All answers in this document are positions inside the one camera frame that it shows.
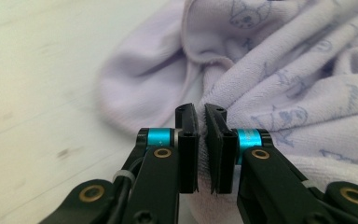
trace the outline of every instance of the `gray cable tie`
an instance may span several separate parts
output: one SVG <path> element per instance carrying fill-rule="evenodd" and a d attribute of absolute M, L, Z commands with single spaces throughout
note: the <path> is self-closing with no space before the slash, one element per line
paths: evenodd
<path fill-rule="evenodd" d="M 135 175 L 128 170 L 119 170 L 115 173 L 115 175 L 113 176 L 113 182 L 115 182 L 116 178 L 118 176 L 125 176 L 127 178 L 129 178 L 131 180 L 131 185 L 133 185 L 133 183 L 135 182 Z"/>
<path fill-rule="evenodd" d="M 305 187 L 306 189 L 316 188 L 315 183 L 314 183 L 313 181 L 311 181 L 311 180 L 304 180 L 304 181 L 301 182 L 301 183 L 304 185 L 304 187 Z"/>

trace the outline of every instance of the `cloth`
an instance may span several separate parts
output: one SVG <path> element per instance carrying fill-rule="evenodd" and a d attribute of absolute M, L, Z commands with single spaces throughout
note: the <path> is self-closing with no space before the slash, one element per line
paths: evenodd
<path fill-rule="evenodd" d="M 129 36 L 100 75 L 107 121 L 129 133 L 159 127 L 203 76 L 199 223 L 241 223 L 231 195 L 211 195 L 204 104 L 230 128 L 270 131 L 274 145 L 324 191 L 358 184 L 358 1 L 171 1 Z"/>

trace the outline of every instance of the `white wooden table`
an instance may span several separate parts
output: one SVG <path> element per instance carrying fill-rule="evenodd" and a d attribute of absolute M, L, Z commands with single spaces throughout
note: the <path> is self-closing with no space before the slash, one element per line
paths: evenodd
<path fill-rule="evenodd" d="M 101 121 L 97 73 L 165 2 L 0 0 L 0 223 L 37 223 L 121 168 L 135 136 Z M 181 205 L 180 223 L 195 223 Z"/>

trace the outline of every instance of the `towel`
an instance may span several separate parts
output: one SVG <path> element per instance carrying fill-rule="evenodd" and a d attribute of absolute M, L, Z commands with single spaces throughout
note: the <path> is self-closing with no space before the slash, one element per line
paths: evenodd
<path fill-rule="evenodd" d="M 202 76 L 202 86 L 192 87 Z M 135 134 L 160 127 L 201 88 L 199 223 L 242 223 L 240 167 L 229 195 L 210 192 L 204 104 L 230 128 L 267 129 L 316 187 L 358 184 L 358 1 L 172 0 L 103 65 L 103 117 Z"/>

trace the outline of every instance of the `wooden surface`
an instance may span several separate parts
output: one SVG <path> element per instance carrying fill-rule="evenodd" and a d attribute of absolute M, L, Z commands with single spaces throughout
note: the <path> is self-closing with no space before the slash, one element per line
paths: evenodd
<path fill-rule="evenodd" d="M 0 0 L 0 223 L 37 223 L 135 144 L 101 121 L 96 76 L 167 0 Z M 181 199 L 180 223 L 194 223 Z"/>

